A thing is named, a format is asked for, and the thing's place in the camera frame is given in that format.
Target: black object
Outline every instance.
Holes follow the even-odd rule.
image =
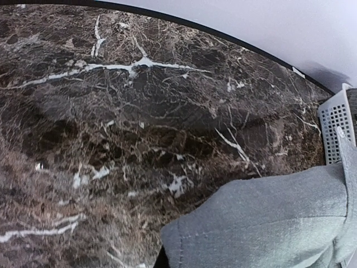
[[[170,268],[165,249],[161,247],[153,268]]]

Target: gray sleeve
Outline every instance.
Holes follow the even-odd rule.
[[[305,268],[331,247],[346,207],[341,163],[235,180],[164,226],[161,238],[171,268]]]

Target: perforated basket side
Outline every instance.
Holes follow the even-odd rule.
[[[326,164],[330,165],[340,158],[335,128],[340,126],[349,140],[355,145],[353,120],[350,113],[346,91],[342,90],[319,107],[319,118],[324,140]]]

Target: gray fabric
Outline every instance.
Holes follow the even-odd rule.
[[[342,162],[231,181],[164,226],[171,268],[340,267],[357,245],[357,151],[341,131]]]

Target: marble surface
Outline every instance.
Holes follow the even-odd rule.
[[[0,266],[150,267],[219,186],[325,163],[329,95],[200,31],[7,6],[0,51]]]

